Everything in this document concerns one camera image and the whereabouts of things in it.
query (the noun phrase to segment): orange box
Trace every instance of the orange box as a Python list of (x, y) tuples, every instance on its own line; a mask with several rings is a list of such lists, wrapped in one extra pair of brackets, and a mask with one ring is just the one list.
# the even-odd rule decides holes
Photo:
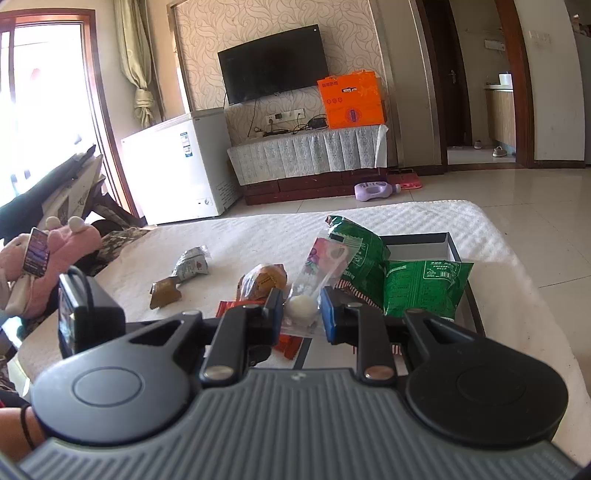
[(318, 80), (329, 127), (347, 128), (384, 123), (375, 72), (360, 70)]

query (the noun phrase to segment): pink plush toy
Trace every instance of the pink plush toy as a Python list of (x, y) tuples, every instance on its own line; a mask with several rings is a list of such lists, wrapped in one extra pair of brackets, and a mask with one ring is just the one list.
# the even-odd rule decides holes
[(23, 273), (22, 265), (27, 245), (22, 235), (13, 240), (23, 237), (20, 242), (15, 242), (6, 255), (4, 251), (12, 242), (0, 252), (0, 270), (4, 268), (6, 281), (14, 281), (16, 267), (17, 265), (20, 267), (17, 280), (12, 286), (10, 297), (4, 308), (7, 315), (24, 319), (38, 317), (45, 310), (49, 295), (57, 285), (60, 274), (65, 273), (68, 267), (85, 255), (98, 250), (102, 244), (99, 231), (92, 225), (84, 223), (80, 217), (70, 218), (68, 225), (65, 226), (61, 226), (56, 217), (49, 217), (46, 226), (49, 230), (47, 237), (49, 261), (43, 277), (35, 278)]

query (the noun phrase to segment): black wristband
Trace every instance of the black wristband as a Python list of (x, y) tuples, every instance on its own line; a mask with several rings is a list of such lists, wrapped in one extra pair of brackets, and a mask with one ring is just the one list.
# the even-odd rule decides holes
[(30, 407), (29, 404), (23, 405), (21, 407), (21, 427), (22, 427), (22, 432), (25, 436), (25, 440), (27, 441), (27, 443), (29, 444), (29, 447), (31, 448), (31, 450), (35, 449), (35, 444), (33, 443), (33, 440), (31, 438), (31, 434), (29, 433), (29, 427), (27, 425), (27, 419), (25, 418), (25, 415), (27, 414), (27, 408)]

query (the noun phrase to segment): dark brown door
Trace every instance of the dark brown door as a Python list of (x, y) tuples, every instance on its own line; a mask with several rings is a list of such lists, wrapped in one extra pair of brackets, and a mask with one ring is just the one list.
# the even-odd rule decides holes
[(448, 147), (472, 144), (466, 73), (449, 0), (424, 0), (443, 94)]

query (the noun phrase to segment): wallpaper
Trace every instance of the wallpaper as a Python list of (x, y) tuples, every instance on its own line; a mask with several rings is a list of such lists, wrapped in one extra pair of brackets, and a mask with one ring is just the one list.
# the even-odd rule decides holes
[[(256, 111), (254, 100), (228, 106), (218, 51), (318, 24), (330, 74), (366, 69), (384, 76), (368, 0), (187, 0), (175, 7), (175, 14), (192, 107), (225, 104), (232, 145), (246, 139), (251, 122), (253, 128), (263, 128), (266, 115), (304, 108), (309, 119), (324, 113), (324, 106), (316, 87), (258, 99)], [(277, 128), (295, 126), (295, 122), (285, 122)]]

